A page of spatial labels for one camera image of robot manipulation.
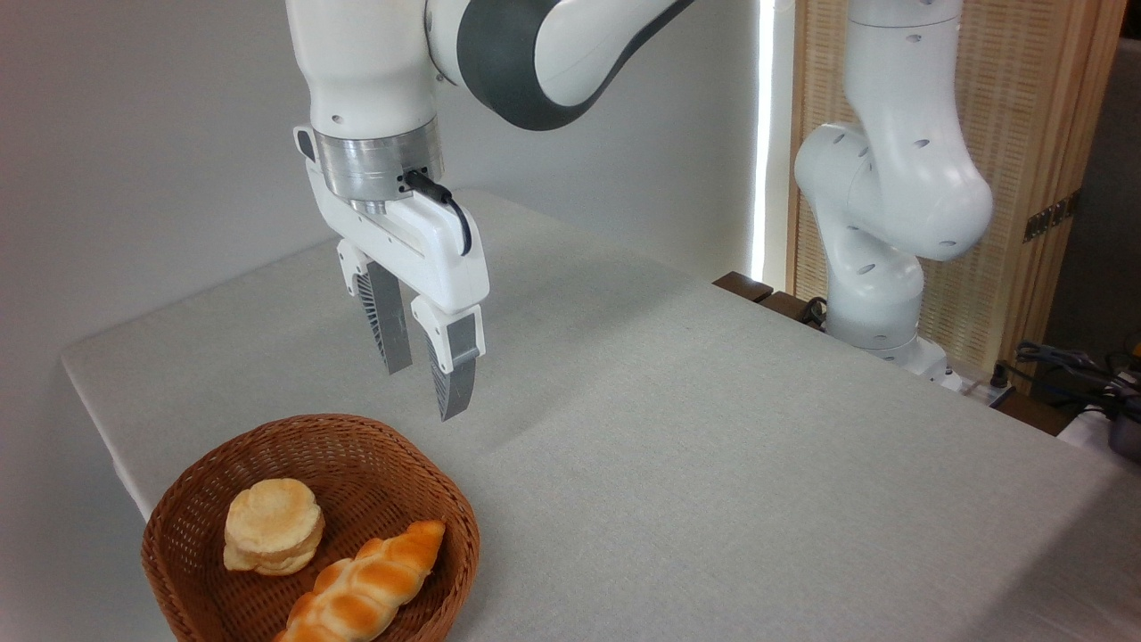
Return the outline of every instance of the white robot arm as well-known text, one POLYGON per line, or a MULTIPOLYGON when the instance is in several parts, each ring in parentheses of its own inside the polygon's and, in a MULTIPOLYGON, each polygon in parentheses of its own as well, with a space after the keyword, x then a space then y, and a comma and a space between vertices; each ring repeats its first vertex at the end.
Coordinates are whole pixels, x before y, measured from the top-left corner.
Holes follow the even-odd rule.
POLYGON ((952 389, 946 355, 916 333, 915 257, 956 258, 990 221, 955 108, 962 5, 851 0, 844 94, 863 124, 822 125, 795 165, 827 254, 828 334, 952 389))
POLYGON ((691 0, 286 0, 310 124, 294 129, 346 284, 389 373, 411 364, 399 282, 428 338, 439 412, 467 408, 486 352, 479 230, 443 173, 435 88, 466 87, 517 127, 582 115, 691 0))

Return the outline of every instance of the brown woven basket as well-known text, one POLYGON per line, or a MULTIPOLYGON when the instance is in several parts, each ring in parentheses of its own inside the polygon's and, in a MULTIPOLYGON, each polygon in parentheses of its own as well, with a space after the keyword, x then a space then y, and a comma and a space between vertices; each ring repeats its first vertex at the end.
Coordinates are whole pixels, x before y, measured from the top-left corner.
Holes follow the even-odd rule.
POLYGON ((186 470, 155 507, 143 535, 143 568, 180 641, 267 642, 317 574, 373 537, 416 520, 447 530, 420 594, 377 640, 443 640, 475 580, 479 530, 460 489, 399 433, 349 415, 304 415, 265 424, 224 444, 186 470), (317 553, 288 577, 222 566, 229 503, 256 482, 308 485, 325 515, 317 553))

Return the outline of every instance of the stacked biscuit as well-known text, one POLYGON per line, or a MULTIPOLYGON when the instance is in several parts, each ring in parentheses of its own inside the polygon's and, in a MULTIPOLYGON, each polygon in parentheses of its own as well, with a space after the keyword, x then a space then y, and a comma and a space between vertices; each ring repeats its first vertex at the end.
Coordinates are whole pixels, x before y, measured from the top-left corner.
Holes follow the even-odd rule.
POLYGON ((292 479, 260 481, 229 505, 222 562, 232 571, 292 575, 313 559, 324 529, 309 487, 292 479))
POLYGON ((436 564, 444 522, 414 522, 391 539, 371 539, 356 558, 321 571, 274 642, 367 642, 415 598, 436 564))

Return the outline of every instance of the black cable bundle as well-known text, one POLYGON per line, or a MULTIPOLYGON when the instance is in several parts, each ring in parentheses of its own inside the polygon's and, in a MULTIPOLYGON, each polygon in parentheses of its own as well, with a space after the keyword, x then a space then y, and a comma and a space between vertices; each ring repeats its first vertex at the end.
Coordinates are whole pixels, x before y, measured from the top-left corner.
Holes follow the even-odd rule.
POLYGON ((1141 388, 1136 382, 1138 375, 1128 379, 1123 376, 1123 373, 1128 371, 1141 373, 1141 364, 1139 364, 1141 360, 1132 356, 1128 348, 1128 342, 1126 342, 1126 351, 1110 353, 1106 358, 1106 367, 1101 367, 1089 355, 1081 351, 1060 350, 1034 342, 1018 344, 1015 353, 1018 364, 1044 364, 1050 367, 1046 374, 1063 371, 1073 377, 1089 382, 1091 384, 1089 391, 1073 390, 1046 382, 1022 373, 1005 361, 995 365, 995 374, 997 376, 1001 372, 1004 375, 1015 375, 1065 397, 1066 401, 1061 406, 1083 404, 1086 408, 1082 413, 1094 411, 1110 420, 1125 416, 1133 422, 1141 422, 1141 404, 1138 403, 1141 388), (1114 359, 1120 359, 1123 356, 1128 359, 1128 364, 1124 367, 1115 367, 1114 359))

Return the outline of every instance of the white wall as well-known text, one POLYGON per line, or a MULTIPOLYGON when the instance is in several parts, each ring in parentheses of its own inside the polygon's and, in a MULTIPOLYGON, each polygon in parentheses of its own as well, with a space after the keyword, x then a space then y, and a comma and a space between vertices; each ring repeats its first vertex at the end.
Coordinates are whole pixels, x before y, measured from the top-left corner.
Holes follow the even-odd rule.
MULTIPOLYGON (((755 9, 699 0, 594 111, 442 98, 447 178, 712 278, 744 269, 755 9)), ((281 2, 0 5, 0 640, 156 640, 143 520, 59 350, 329 237, 281 2)))

